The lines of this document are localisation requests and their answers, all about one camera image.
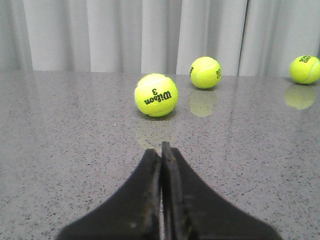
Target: curtain fold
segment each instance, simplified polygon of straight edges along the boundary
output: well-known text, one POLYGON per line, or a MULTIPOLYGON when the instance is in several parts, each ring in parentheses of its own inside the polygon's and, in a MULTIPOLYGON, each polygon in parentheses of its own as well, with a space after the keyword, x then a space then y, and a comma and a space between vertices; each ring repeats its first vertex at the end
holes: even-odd
POLYGON ((320 53, 319 0, 4 0, 0 69, 289 75, 320 53))

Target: table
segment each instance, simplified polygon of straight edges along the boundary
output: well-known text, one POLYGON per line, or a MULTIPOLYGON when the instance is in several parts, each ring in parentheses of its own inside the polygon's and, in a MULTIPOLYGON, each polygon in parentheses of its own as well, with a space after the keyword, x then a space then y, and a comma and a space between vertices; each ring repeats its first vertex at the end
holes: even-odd
POLYGON ((200 90, 169 76, 179 101, 152 118, 134 101, 142 74, 0 72, 1 239, 54 239, 162 141, 284 240, 319 239, 320 82, 223 76, 200 90))

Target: white curtain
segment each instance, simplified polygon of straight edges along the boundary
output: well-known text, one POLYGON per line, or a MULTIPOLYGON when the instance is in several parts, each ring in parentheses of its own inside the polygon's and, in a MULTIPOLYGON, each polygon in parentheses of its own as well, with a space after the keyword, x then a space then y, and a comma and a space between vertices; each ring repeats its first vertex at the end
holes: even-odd
POLYGON ((0 69, 288 76, 319 57, 320 0, 1 0, 0 69))

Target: speckled gray surface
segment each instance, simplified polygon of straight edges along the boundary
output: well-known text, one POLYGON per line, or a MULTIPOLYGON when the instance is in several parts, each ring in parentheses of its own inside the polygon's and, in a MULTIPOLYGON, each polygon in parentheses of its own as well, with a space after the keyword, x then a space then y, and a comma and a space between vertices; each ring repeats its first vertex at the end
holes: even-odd
POLYGON ((144 149, 162 141, 284 240, 320 239, 320 82, 223 76, 203 91, 187 75, 171 75, 178 104, 154 119, 135 106, 141 77, 0 73, 2 240, 54 239, 107 200, 144 149))

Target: granite countertop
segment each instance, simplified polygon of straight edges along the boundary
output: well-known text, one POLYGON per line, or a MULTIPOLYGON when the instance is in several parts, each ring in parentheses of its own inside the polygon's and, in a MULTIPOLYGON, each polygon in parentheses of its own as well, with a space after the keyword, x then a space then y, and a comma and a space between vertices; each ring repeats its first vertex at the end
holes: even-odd
POLYGON ((162 141, 284 240, 320 239, 320 82, 223 76, 199 90, 188 75, 169 75, 179 101, 151 118, 135 106, 142 76, 0 72, 1 239, 54 239, 162 141))

